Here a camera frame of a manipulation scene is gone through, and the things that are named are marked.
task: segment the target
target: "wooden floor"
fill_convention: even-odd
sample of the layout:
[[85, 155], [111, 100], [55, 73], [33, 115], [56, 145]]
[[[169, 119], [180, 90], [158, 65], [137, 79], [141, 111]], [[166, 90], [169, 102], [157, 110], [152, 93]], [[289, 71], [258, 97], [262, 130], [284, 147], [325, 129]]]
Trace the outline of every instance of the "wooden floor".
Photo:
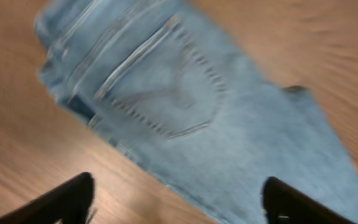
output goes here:
[[[192, 0], [269, 79], [312, 89], [358, 170], [358, 0]], [[82, 171], [94, 223], [212, 223], [66, 112], [35, 76], [45, 0], [0, 0], [0, 216]]]

